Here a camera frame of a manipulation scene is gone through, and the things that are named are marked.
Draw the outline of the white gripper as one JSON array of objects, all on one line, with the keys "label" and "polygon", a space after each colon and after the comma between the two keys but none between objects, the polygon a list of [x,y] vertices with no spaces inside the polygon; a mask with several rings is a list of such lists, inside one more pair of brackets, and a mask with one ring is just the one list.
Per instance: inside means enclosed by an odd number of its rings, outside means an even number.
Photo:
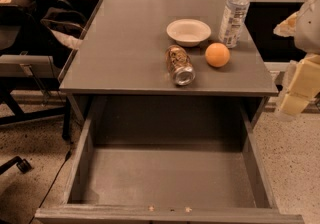
[{"label": "white gripper", "polygon": [[275,114],[292,121],[320,93],[320,55],[307,54],[300,62],[291,61],[283,78]]}]

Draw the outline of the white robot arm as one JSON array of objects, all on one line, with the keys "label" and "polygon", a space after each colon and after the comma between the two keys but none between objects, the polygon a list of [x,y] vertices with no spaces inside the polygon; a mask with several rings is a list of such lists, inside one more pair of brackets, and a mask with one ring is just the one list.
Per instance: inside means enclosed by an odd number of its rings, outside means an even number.
[{"label": "white robot arm", "polygon": [[295,47],[306,53],[299,62],[289,63],[276,103],[277,117],[291,121],[320,93],[320,0],[307,0],[273,33],[293,37]]}]

